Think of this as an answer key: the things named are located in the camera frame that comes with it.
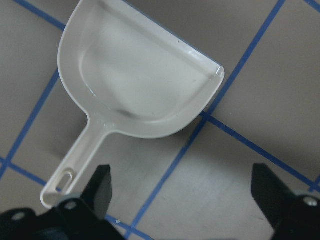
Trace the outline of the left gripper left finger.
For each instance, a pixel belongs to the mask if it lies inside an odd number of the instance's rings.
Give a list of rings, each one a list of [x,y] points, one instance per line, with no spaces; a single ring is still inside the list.
[[[122,240],[105,217],[112,200],[109,165],[99,165],[80,196],[61,199],[38,215],[29,207],[0,214],[2,240]]]

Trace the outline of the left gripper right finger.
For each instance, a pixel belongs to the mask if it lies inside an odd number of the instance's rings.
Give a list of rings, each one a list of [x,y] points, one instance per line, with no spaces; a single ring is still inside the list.
[[[264,163],[252,166],[251,195],[273,229],[272,240],[320,238],[320,199],[295,194]]]

